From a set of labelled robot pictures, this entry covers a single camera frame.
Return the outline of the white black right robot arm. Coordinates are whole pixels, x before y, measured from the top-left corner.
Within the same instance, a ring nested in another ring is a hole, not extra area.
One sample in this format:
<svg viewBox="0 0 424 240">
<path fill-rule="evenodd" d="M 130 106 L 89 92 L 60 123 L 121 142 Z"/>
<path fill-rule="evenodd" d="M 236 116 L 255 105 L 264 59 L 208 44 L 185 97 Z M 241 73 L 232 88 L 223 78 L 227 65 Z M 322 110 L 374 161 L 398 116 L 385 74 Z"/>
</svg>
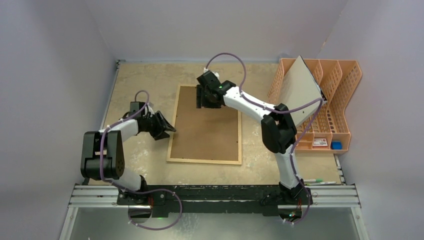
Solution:
<svg viewBox="0 0 424 240">
<path fill-rule="evenodd" d="M 249 99 L 239 86 L 231 81 L 220 82 L 210 70 L 197 77 L 197 108 L 235 109 L 260 124 L 261 137 L 266 149 L 274 153 L 278 171 L 282 200 L 294 203 L 301 196 L 311 194 L 299 175 L 294 153 L 297 130 L 289 109 L 284 104 L 277 106 L 259 104 L 256 98 Z"/>
</svg>

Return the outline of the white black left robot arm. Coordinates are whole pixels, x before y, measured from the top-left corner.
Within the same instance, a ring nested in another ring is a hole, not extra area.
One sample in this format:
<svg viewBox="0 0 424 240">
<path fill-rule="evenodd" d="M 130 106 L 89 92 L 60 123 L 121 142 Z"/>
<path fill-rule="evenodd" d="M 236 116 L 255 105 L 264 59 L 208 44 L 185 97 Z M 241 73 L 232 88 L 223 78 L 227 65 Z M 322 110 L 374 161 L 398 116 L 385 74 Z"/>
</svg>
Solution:
<svg viewBox="0 0 424 240">
<path fill-rule="evenodd" d="M 80 172 L 84 178 L 110 183 L 138 205 L 146 203 L 151 191 L 145 178 L 126 169 L 124 142 L 139 133 L 149 133 L 155 140 L 170 137 L 176 129 L 160 111 L 148 103 L 132 101 L 129 111 L 118 122 L 83 135 Z"/>
</svg>

